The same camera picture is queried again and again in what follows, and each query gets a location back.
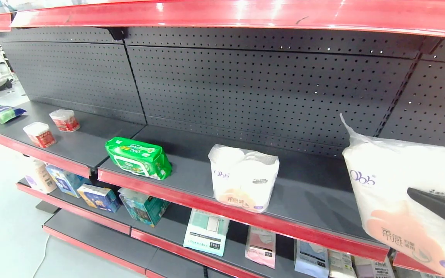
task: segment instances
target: pink package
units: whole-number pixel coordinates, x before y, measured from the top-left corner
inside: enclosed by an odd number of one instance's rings
[[[276,262],[276,234],[249,226],[245,257],[273,269]]]

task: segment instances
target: pegboard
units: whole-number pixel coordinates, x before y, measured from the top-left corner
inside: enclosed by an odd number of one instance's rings
[[[74,107],[145,123],[122,44],[4,42],[2,46],[30,100],[84,104]]]
[[[445,62],[419,62],[380,137],[445,146]]]
[[[115,41],[108,30],[94,27],[39,27],[0,32],[0,42],[100,42],[122,44]]]
[[[165,118],[335,147],[348,145],[341,112],[357,132],[376,133],[412,63],[235,49],[127,51],[149,124]]]
[[[134,27],[126,44],[414,58],[423,36],[339,30]]]

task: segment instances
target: red and white container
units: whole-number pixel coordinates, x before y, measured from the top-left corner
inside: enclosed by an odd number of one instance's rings
[[[49,125],[46,125],[45,123],[31,123],[24,127],[23,131],[37,147],[47,148],[56,143],[53,134],[49,130]]]
[[[59,109],[49,113],[51,119],[60,131],[73,132],[80,128],[80,124],[75,118],[73,110]]]

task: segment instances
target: white tissue package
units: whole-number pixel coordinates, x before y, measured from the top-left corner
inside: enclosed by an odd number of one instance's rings
[[[357,275],[353,270],[351,255],[339,251],[329,250],[329,277],[357,278]]]
[[[279,170],[277,156],[216,144],[209,159],[215,199],[258,213],[267,209]]]
[[[445,147],[346,128],[351,144],[343,156],[367,234],[445,276],[445,220],[406,193],[415,188],[445,197]]]

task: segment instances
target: floor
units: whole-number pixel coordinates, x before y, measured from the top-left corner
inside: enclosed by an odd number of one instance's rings
[[[16,83],[0,92],[0,105],[27,102],[23,88]],[[0,278],[32,278],[44,255],[48,234],[41,225],[51,214],[35,206],[39,199],[16,189],[23,177],[18,168],[22,155],[0,145]],[[141,278],[142,275],[83,251],[51,236],[46,259],[36,278]]]

